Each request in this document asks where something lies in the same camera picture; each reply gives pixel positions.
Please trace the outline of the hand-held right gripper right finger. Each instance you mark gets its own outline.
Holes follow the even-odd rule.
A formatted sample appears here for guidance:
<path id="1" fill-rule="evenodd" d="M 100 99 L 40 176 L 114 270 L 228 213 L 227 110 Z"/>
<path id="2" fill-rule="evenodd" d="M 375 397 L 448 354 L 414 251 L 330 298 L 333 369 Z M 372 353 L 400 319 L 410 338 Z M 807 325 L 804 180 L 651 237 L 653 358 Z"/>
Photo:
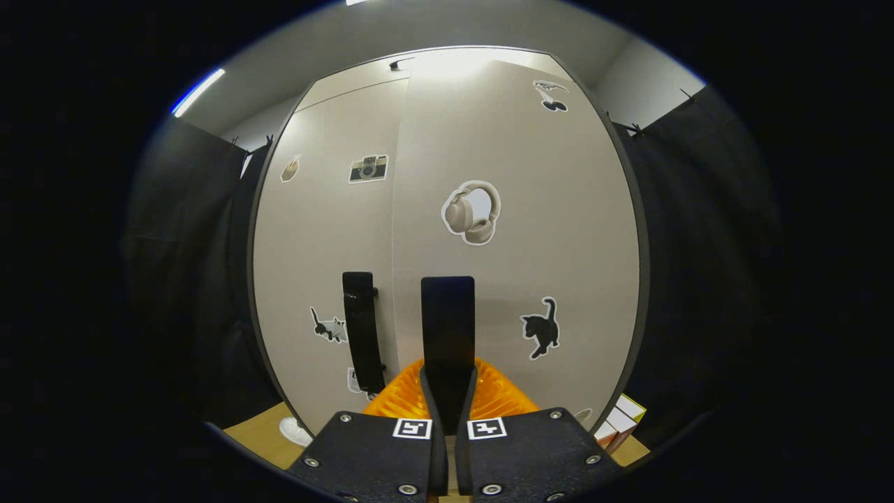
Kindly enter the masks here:
<path id="1" fill-rule="evenodd" d="M 540 408 L 476 359 L 455 442 L 457 489 L 473 502 L 587 502 L 623 466 L 563 407 Z"/>

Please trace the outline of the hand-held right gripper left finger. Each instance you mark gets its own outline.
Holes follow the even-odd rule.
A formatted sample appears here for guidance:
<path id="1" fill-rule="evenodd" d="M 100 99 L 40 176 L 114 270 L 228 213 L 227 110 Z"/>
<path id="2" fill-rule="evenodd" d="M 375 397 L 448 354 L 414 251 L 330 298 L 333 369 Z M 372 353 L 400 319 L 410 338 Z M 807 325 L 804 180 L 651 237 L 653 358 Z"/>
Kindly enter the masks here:
<path id="1" fill-rule="evenodd" d="M 325 502 L 435 502 L 446 494 L 445 434 L 424 360 L 361 413 L 333 414 L 287 472 Z"/>

